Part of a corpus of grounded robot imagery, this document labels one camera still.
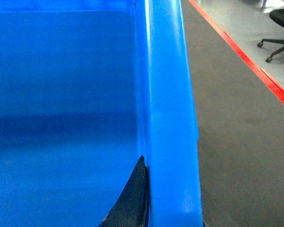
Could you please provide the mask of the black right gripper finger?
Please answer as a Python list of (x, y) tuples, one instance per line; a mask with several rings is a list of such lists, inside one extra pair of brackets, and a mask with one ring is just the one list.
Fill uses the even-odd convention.
[(101, 227), (147, 227), (149, 222), (149, 174), (140, 156), (118, 200)]

